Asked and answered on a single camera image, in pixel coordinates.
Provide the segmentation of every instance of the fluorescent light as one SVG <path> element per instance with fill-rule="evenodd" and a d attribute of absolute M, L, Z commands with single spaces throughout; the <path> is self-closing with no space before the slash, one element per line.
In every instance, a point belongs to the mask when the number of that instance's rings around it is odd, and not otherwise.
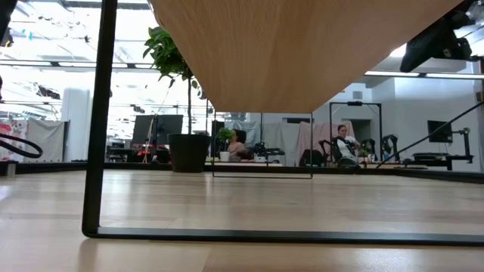
<path fill-rule="evenodd" d="M 1 65 L 19 65 L 19 66 L 50 66 L 48 61 L 34 60 L 0 60 Z"/>
<path fill-rule="evenodd" d="M 139 69 L 151 69 L 153 65 L 151 64 L 135 64 L 136 68 Z"/>
<path fill-rule="evenodd" d="M 72 62 L 72 63 L 59 63 L 61 66 L 69 67 L 96 67 L 96 63 L 82 63 L 82 62 Z"/>
<path fill-rule="evenodd" d="M 126 63 L 113 63 L 113 68 L 128 68 Z"/>
<path fill-rule="evenodd" d="M 484 79 L 484 75 L 459 73 L 427 73 L 427 78 L 437 79 Z"/>
<path fill-rule="evenodd" d="M 390 57 L 403 57 L 407 52 L 407 44 L 400 46 L 399 48 L 395 49 L 391 54 Z"/>
<path fill-rule="evenodd" d="M 368 71 L 365 76 L 397 76 L 397 77 L 414 77 L 419 73 L 401 73 L 401 72 L 385 72 L 385 71 Z"/>

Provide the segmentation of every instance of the white pillar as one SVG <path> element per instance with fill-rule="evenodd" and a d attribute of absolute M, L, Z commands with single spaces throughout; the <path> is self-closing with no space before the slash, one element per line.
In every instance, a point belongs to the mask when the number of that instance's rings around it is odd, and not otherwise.
<path fill-rule="evenodd" d="M 88 158 L 89 130 L 91 128 L 92 90 L 69 87 L 64 89 L 62 121 L 70 121 L 67 132 L 64 161 Z"/>

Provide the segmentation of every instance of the potted plant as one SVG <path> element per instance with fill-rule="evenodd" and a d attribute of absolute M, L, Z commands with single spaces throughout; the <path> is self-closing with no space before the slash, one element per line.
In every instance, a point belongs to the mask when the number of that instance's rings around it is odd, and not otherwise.
<path fill-rule="evenodd" d="M 228 162 L 230 152 L 227 151 L 229 141 L 234 137 L 234 132 L 228 128 L 220 128 L 217 138 L 220 142 L 220 161 Z"/>
<path fill-rule="evenodd" d="M 169 77 L 169 88 L 175 84 L 175 78 L 179 76 L 183 82 L 187 82 L 188 134 L 168 135 L 172 169 L 174 172 L 203 172 L 210 137 L 191 134 L 191 89 L 198 89 L 198 82 L 194 80 L 194 74 L 167 31 L 155 27 L 149 28 L 148 34 L 150 38 L 144 43 L 148 48 L 144 51 L 143 57 L 150 54 L 154 59 L 153 67 L 161 73 L 158 80 L 164 76 Z"/>

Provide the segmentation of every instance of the computer monitor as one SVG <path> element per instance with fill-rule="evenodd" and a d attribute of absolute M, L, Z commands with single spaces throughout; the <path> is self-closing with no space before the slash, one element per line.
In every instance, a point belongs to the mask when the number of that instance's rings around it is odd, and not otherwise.
<path fill-rule="evenodd" d="M 146 144 L 151 120 L 153 120 L 153 128 L 151 130 L 150 144 L 153 144 L 154 141 L 157 142 L 157 145 L 168 144 L 168 134 L 182 132 L 183 115 L 139 115 L 136 116 L 135 120 L 132 144 Z"/>
<path fill-rule="evenodd" d="M 429 134 L 445 125 L 446 122 L 441 121 L 427 121 L 427 127 L 429 129 Z M 430 143 L 452 143 L 452 126 L 446 125 L 444 128 L 440 129 L 437 133 L 429 137 Z"/>

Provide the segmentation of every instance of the pink fabric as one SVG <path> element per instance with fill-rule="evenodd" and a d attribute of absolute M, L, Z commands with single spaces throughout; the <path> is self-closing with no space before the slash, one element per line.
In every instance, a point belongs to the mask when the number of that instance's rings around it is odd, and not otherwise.
<path fill-rule="evenodd" d="M 355 137 L 355 132 L 353 131 L 353 125 L 351 122 L 343 122 L 340 124 L 333 123 L 333 136 L 338 135 L 338 125 L 346 125 L 348 128 L 348 136 Z M 312 127 L 312 149 L 318 150 L 323 153 L 323 149 L 319 144 L 319 141 L 326 140 L 330 141 L 330 123 L 323 123 L 322 125 L 313 125 Z M 311 126 L 306 122 L 301 122 L 299 126 L 299 138 L 297 141 L 297 151 L 296 151 L 296 165 L 299 165 L 301 156 L 304 150 L 311 149 Z M 330 147 L 326 144 L 324 146 L 326 152 L 330 153 Z"/>

